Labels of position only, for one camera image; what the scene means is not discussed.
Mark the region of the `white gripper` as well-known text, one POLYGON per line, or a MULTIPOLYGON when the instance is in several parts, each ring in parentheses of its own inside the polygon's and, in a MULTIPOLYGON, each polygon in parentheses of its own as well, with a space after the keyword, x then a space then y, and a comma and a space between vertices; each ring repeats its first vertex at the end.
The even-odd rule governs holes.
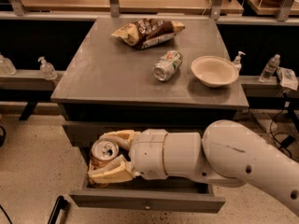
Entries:
POLYGON ((164 170, 164 141, 166 130, 148 129, 144 132, 120 130, 104 133, 101 139, 109 139, 129 151, 131 162, 120 155, 110 161, 91 160, 87 175, 96 184, 131 181, 135 171, 146 180, 167 179, 164 170))

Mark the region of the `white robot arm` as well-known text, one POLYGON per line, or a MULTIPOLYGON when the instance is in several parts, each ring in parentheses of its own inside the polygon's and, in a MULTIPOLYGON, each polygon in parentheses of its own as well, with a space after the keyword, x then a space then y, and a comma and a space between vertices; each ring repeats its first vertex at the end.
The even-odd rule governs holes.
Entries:
POLYGON ((90 151, 89 181, 104 185, 169 176, 222 187, 246 183, 299 215, 299 163, 242 124, 218 120, 200 133, 164 129, 104 133, 90 151))

